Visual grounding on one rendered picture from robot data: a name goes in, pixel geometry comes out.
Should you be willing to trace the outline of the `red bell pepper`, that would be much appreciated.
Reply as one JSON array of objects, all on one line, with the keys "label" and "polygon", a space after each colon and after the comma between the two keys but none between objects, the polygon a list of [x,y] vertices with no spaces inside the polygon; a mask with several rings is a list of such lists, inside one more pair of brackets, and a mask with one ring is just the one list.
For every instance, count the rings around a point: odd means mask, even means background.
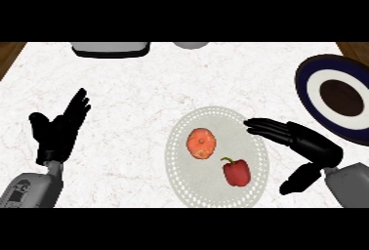
[{"label": "red bell pepper", "polygon": [[225,161],[221,170],[227,183],[233,187],[246,187],[250,182],[250,170],[243,159],[231,160],[228,157],[219,159]]}]

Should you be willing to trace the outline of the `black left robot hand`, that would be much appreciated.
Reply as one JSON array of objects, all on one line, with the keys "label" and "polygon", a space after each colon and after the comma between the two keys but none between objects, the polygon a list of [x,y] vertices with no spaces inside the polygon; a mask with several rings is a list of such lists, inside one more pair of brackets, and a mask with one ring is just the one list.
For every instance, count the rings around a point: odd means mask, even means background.
[{"label": "black left robot hand", "polygon": [[86,90],[79,89],[61,114],[52,120],[39,113],[29,115],[32,138],[38,142],[35,163],[42,165],[48,161],[63,163],[72,152],[78,131],[86,113],[91,109]]}]

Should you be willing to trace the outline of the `pale round lace placemat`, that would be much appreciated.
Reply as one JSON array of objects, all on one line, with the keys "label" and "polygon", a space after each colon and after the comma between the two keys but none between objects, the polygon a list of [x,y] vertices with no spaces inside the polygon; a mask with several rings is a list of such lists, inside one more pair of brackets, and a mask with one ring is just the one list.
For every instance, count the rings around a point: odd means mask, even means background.
[{"label": "pale round lace placemat", "polygon": [[[265,190],[269,161],[262,139],[246,132],[246,117],[222,106],[204,106],[188,112],[171,129],[165,145],[165,172],[173,193],[188,207],[252,207]],[[196,128],[215,136],[215,151],[196,159],[185,147]],[[233,187],[222,175],[227,160],[241,159],[249,167],[250,182]]]}]

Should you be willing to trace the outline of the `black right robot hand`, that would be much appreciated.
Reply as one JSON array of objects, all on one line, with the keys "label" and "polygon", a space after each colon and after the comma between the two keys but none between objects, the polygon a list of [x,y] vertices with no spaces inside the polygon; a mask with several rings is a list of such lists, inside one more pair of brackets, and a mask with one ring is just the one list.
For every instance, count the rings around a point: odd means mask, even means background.
[{"label": "black right robot hand", "polygon": [[287,146],[308,160],[278,186],[281,195],[302,192],[321,177],[320,171],[340,163],[342,148],[321,134],[290,121],[280,123],[269,118],[250,118],[243,125],[249,134]]}]

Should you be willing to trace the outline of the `blue white brown plate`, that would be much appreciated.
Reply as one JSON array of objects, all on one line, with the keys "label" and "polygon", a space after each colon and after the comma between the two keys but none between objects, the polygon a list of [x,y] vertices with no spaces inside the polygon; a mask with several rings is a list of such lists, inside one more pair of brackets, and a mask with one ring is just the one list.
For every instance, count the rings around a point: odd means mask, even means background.
[{"label": "blue white brown plate", "polygon": [[369,66],[337,56],[308,58],[295,70],[295,90],[321,126],[369,146]]}]

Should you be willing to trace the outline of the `grey black appliance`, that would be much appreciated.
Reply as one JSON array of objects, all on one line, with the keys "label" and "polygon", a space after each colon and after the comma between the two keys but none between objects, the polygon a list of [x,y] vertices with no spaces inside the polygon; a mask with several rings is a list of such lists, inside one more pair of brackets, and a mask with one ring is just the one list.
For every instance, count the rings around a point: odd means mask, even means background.
[{"label": "grey black appliance", "polygon": [[137,58],[150,50],[148,42],[72,42],[78,57],[95,59]]}]

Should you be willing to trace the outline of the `orange round fruit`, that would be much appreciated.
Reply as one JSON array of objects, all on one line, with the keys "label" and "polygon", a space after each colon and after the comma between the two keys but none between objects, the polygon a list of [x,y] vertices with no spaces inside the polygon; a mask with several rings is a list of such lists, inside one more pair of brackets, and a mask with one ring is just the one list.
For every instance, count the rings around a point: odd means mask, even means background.
[{"label": "orange round fruit", "polygon": [[187,150],[196,159],[207,159],[215,152],[215,136],[206,128],[196,128],[187,137]]}]

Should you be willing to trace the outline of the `grey round object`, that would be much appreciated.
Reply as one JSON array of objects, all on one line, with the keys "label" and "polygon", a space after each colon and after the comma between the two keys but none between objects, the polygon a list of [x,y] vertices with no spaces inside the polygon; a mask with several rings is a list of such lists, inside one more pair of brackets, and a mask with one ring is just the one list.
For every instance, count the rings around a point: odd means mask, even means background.
[{"label": "grey round object", "polygon": [[178,48],[185,50],[200,49],[209,44],[209,42],[172,42],[172,43]]}]

